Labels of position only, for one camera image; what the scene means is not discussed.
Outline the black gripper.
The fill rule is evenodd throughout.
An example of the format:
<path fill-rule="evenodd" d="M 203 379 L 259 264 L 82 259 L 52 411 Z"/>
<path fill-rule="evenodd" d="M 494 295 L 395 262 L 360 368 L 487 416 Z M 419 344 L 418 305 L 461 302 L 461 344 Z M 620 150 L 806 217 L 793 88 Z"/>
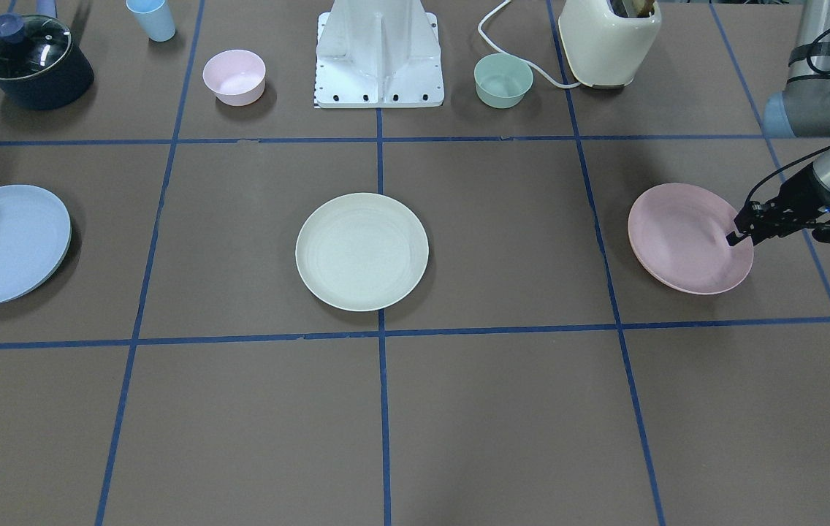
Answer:
<path fill-rule="evenodd" d="M 830 221 L 816 223 L 830 207 L 830 167 L 808 164 L 780 186 L 779 193 L 764 202 L 755 201 L 753 194 L 779 171 L 766 176 L 747 194 L 726 242 L 734 247 L 749 237 L 785 237 L 800 229 L 812 229 L 813 237 L 830 237 Z"/>

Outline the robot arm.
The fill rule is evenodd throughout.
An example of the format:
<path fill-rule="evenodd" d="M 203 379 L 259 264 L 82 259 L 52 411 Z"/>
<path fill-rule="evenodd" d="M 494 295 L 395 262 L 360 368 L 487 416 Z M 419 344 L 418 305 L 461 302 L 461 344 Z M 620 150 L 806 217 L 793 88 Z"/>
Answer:
<path fill-rule="evenodd" d="M 772 94 L 763 128 L 772 139 L 830 137 L 830 1 L 808 1 L 796 46 L 789 54 L 785 89 Z M 830 244 L 830 146 L 793 162 L 798 172 L 777 196 L 759 202 L 752 194 L 734 219 L 728 244 L 761 243 L 804 229 Z"/>

